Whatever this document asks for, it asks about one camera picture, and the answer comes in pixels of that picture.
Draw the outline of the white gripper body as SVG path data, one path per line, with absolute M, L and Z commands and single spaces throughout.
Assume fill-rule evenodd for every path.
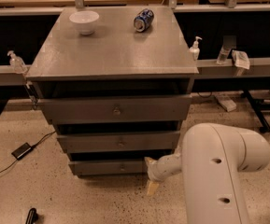
M 167 166 L 163 162 L 156 161 L 148 166 L 148 176 L 151 181 L 164 182 L 168 177 Z

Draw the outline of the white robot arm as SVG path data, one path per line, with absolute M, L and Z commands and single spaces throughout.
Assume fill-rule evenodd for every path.
M 264 169 L 270 145 L 249 129 L 201 123 L 184 134 L 180 152 L 145 162 L 149 195 L 183 174 L 187 224 L 249 224 L 238 174 Z

